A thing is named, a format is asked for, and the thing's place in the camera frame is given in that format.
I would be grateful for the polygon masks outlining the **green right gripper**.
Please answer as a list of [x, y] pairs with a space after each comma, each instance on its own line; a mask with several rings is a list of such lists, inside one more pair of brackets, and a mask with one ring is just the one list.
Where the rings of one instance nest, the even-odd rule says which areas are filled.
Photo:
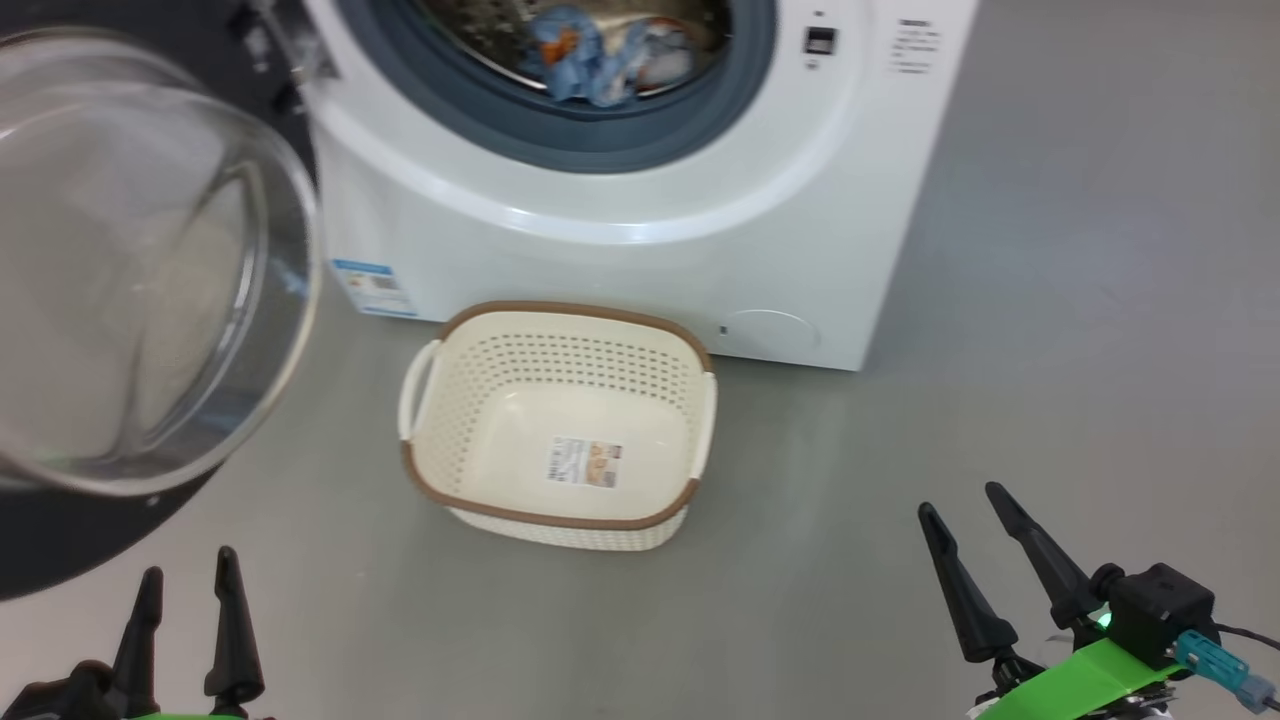
[[[986, 483], [986, 496], [1005, 532], [1027, 555], [1050, 600], [1050, 616], [1060, 629], [1091, 629], [1101, 641], [1047, 667], [1005, 664], [997, 688], [966, 711], [966, 719], [1120, 719], [1156, 710], [1172, 698], [1174, 664], [1156, 670], [1125, 653], [1107, 637], [1112, 612], [1089, 588], [1089, 578], [1044, 528], [998, 482]], [[929, 502], [916, 516], [925, 538], [943, 601], [963, 657], [970, 664], [1012, 656], [1018, 634], [991, 607], [964, 566], [957, 543]]]

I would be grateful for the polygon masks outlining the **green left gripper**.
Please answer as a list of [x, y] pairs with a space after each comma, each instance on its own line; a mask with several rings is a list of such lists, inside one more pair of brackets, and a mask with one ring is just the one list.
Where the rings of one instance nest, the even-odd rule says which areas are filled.
[[214, 593], [219, 601], [212, 666], [204, 693], [214, 706], [205, 712], [170, 712], [155, 698], [155, 634], [163, 620], [164, 573], [148, 568], [113, 664], [110, 705], [119, 719], [274, 719], [253, 715], [253, 701], [266, 689], [256, 633], [237, 552], [218, 551]]

